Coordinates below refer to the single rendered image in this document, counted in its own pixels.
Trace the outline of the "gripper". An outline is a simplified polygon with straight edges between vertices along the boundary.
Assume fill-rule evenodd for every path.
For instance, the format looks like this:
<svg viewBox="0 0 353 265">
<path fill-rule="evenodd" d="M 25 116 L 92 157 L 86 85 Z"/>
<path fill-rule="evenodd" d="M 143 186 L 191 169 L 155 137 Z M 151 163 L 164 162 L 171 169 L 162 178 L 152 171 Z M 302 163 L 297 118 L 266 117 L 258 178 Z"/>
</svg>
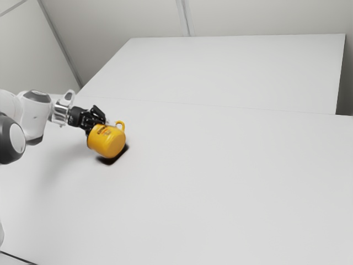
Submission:
<svg viewBox="0 0 353 265">
<path fill-rule="evenodd" d="M 104 112 L 93 105 L 89 110 L 74 106 L 68 112 L 67 124 L 72 127 L 80 127 L 88 136 L 95 124 L 105 124 L 106 116 Z"/>
</svg>

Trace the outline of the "yellow mug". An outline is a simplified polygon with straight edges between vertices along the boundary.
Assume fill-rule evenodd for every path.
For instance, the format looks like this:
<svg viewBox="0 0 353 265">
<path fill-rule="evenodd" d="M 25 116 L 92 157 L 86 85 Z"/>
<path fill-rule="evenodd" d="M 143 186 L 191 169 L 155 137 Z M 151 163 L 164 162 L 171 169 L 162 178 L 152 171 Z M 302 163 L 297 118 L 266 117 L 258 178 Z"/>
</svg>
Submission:
<svg viewBox="0 0 353 265">
<path fill-rule="evenodd" d="M 94 125 L 87 136 L 89 149 L 104 158 L 116 157 L 126 144 L 125 123 L 116 121 L 115 125 Z"/>
</svg>

